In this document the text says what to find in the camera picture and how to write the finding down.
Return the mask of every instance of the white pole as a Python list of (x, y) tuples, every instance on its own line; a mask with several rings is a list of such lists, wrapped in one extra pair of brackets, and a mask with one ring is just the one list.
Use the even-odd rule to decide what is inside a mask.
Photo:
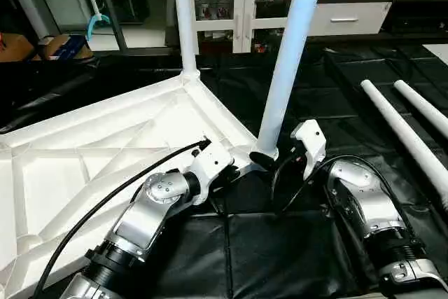
[(439, 192), (442, 204), (448, 211), (448, 171), (435, 157), (433, 152), (420, 139), (415, 131), (406, 123), (403, 117), (392, 107), (384, 96), (369, 80), (361, 82), (361, 87), (378, 108), (386, 122), (392, 127), (397, 137), (425, 172), (430, 182)]
[(179, 38), (181, 40), (181, 54), (185, 79), (199, 78), (199, 71), (196, 68), (195, 51), (193, 45), (193, 21), (190, 0), (176, 0), (177, 21), (179, 25)]
[(393, 86), (448, 139), (448, 118), (443, 113), (438, 111), (430, 102), (419, 95), (417, 91), (406, 84), (406, 82), (399, 80)]
[(292, 0), (267, 96), (256, 151), (277, 156), (277, 140), (317, 0)]

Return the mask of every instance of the cabinet drawer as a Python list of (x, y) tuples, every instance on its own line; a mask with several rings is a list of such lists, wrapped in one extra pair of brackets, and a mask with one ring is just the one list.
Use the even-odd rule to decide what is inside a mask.
[(318, 4), (309, 36), (376, 34), (391, 3)]

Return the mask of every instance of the cardboard box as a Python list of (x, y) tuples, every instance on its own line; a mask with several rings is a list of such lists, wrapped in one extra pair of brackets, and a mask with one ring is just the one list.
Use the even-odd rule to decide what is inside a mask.
[[(47, 60), (51, 60), (52, 56), (70, 39), (68, 34), (61, 34), (55, 38), (47, 38), (46, 46), (43, 49), (43, 54)], [(92, 51), (84, 45), (81, 50), (73, 57), (76, 60), (92, 57)]]
[(20, 34), (3, 33), (0, 62), (22, 61), (34, 51), (33, 45)]

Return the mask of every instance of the black cable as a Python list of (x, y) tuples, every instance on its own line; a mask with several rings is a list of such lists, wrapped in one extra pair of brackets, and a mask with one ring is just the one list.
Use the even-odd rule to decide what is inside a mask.
[(163, 159), (160, 159), (156, 163), (145, 168), (143, 171), (141, 171), (137, 175), (133, 176), (128, 181), (124, 182), (122, 185), (120, 185), (115, 190), (110, 192), (103, 200), (98, 202), (91, 210), (89, 210), (88, 213), (86, 213), (86, 215), (84, 215), (82, 217), (81, 220), (79, 220), (77, 222), (77, 224), (75, 224), (75, 226), (72, 229), (70, 229), (70, 231), (67, 233), (67, 235), (65, 235), (65, 237), (62, 239), (62, 241), (59, 243), (59, 245), (55, 249), (55, 252), (53, 252), (53, 255), (51, 256), (50, 260), (48, 261), (48, 263), (45, 267), (45, 270), (43, 271), (41, 278), (39, 279), (39, 282), (37, 283), (36, 288), (34, 289), (34, 294), (32, 296), (32, 299), (38, 299), (38, 297), (42, 293), (43, 286), (45, 285), (45, 282), (47, 281), (47, 278), (50, 275), (51, 269), (53, 268), (54, 264), (56, 263), (56, 260), (59, 257), (59, 255), (62, 253), (62, 250), (64, 250), (65, 246), (69, 243), (70, 239), (76, 234), (76, 232), (78, 232), (78, 230), (84, 225), (84, 223), (87, 222), (89, 220), (89, 218), (91, 218), (101, 207), (103, 207), (107, 202), (109, 202), (114, 196), (116, 196), (119, 192), (124, 190), (126, 187), (133, 184), (135, 181), (139, 180), (141, 177), (145, 176), (147, 173), (151, 172), (153, 169), (155, 169), (156, 167), (165, 163), (166, 161), (172, 159), (176, 155), (178, 155), (182, 152), (188, 151), (196, 146), (206, 146), (208, 144), (210, 144), (210, 141), (208, 139), (202, 140), (202, 141), (198, 141), (197, 143), (188, 145), (184, 148), (181, 148), (177, 151), (174, 151), (173, 153), (170, 153)]
[(300, 158), (300, 154), (294, 151), (284, 161), (282, 161), (279, 167), (275, 170), (274, 177), (272, 178), (271, 182), (271, 202), (274, 201), (275, 188), (279, 184), (280, 173), (282, 173), (286, 165), (288, 165), (290, 162), (296, 161), (298, 158)]
[(361, 161), (364, 165), (366, 165), (368, 168), (370, 168), (379, 178), (379, 180), (382, 182), (383, 186), (386, 189), (386, 194), (391, 198), (393, 205), (395, 206), (395, 208), (397, 209), (397, 212), (400, 214), (401, 219), (403, 220), (403, 222), (405, 223), (405, 225), (407, 226), (407, 229), (409, 230), (409, 233), (411, 235), (411, 237), (416, 237), (415, 235), (415, 231), (412, 228), (412, 225), (409, 221), (409, 218), (407, 217), (406, 213), (403, 211), (403, 208), (401, 206), (401, 203), (398, 201), (398, 198), (396, 197), (395, 193), (392, 191), (392, 187), (391, 185), (389, 185), (389, 183), (387, 182), (386, 178), (384, 178), (384, 176), (378, 171), (378, 169), (375, 168), (374, 165), (372, 165), (369, 161), (367, 161), (366, 159), (359, 157), (357, 155), (352, 155), (352, 154), (341, 154), (341, 155), (336, 155), (333, 158), (327, 159), (324, 162), (322, 162), (304, 181), (303, 184), (300, 186), (300, 188), (298, 189), (298, 191), (294, 194), (294, 196), (290, 199), (290, 201), (288, 202), (288, 204), (280, 211), (280, 214), (284, 213), (294, 202), (294, 200), (297, 198), (297, 196), (302, 192), (302, 190), (305, 188), (306, 185), (309, 185), (310, 182), (312, 182), (313, 178), (325, 167), (327, 167), (329, 164), (333, 163), (336, 160), (339, 159), (355, 159), (358, 161)]

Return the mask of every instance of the drawer handle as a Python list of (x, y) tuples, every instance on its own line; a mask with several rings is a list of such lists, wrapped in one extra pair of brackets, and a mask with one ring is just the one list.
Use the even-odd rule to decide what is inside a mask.
[(330, 19), (331, 22), (338, 23), (338, 22), (357, 22), (359, 21), (358, 18), (341, 18), (341, 19)]

